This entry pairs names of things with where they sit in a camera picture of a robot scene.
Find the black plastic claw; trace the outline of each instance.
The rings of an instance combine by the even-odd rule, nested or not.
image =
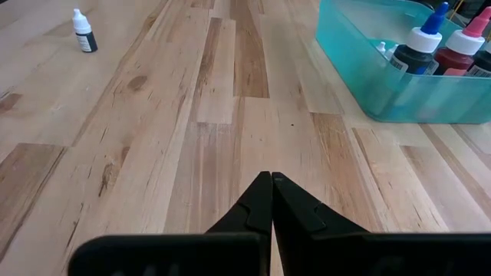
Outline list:
[[[260,241],[254,233],[104,236],[77,249],[68,275],[260,275]]]
[[[491,235],[372,234],[283,174],[272,177],[285,276],[491,274]]]
[[[261,238],[261,275],[269,275],[271,261],[273,184],[269,172],[261,172],[237,203],[207,233],[254,232]]]

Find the teal plastic bin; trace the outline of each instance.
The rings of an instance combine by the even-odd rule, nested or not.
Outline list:
[[[401,73],[375,48],[405,44],[432,11],[398,0],[321,0],[318,43],[361,109],[397,123],[485,123],[491,120],[491,78]],[[458,25],[446,20],[442,47]]]

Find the paint bottle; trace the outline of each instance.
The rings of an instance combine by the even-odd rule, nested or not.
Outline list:
[[[381,43],[377,46],[377,50],[381,54],[385,54],[385,42],[381,41]]]
[[[463,76],[474,63],[473,55],[483,46],[481,36],[489,23],[491,7],[487,7],[463,30],[457,30],[449,37],[444,48],[435,53],[434,62],[428,74]]]
[[[474,56],[474,63],[470,65],[466,76],[491,77],[491,42]]]
[[[400,71],[423,74],[433,61],[432,53],[442,41],[442,35],[438,30],[447,10],[448,3],[443,2],[421,28],[413,28],[407,43],[397,47],[390,63]]]
[[[82,51],[92,53],[97,51],[97,43],[95,42],[94,33],[92,32],[89,21],[82,15],[78,8],[74,8],[74,29],[77,36],[78,44]]]
[[[385,52],[385,57],[388,60],[390,60],[392,58],[392,56],[394,55],[394,52],[396,51],[397,47],[399,47],[399,44],[394,45],[392,48],[390,48],[389,50],[387,50],[387,52]]]

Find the wooden floor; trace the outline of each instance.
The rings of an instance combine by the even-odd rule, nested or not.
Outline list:
[[[204,232],[262,170],[374,232],[489,231],[491,125],[368,119],[318,4],[80,0],[94,54],[74,3],[0,5],[0,275],[65,274],[98,235]]]

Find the red bottle cap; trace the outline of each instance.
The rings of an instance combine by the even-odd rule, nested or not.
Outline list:
[[[462,33],[472,38],[480,38],[489,23],[489,18],[491,18],[491,6],[485,8],[478,17],[474,18],[474,20],[463,29]]]

